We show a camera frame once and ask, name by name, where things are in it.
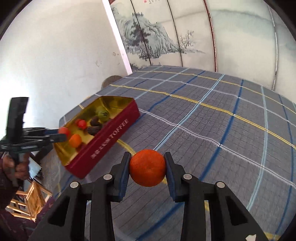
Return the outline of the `left forearm dark sleeve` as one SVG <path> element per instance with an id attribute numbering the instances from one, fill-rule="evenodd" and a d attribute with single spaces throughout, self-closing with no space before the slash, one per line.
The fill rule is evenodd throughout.
<path id="1" fill-rule="evenodd" d="M 12 179 L 20 179 L 21 175 L 14 166 L 14 161 L 10 155 L 5 155 L 1 159 L 1 209 L 5 209 L 10 204 L 11 199 L 16 194 L 19 184 L 13 185 Z"/>

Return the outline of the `person's left hand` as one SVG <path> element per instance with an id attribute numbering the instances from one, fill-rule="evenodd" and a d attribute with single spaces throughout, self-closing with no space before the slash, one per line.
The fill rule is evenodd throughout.
<path id="1" fill-rule="evenodd" d="M 3 169 L 6 176 L 13 181 L 14 179 L 26 180 L 29 178 L 29 157 L 30 153 L 23 155 L 23 160 L 15 165 L 14 160 L 9 154 L 3 157 Z"/>

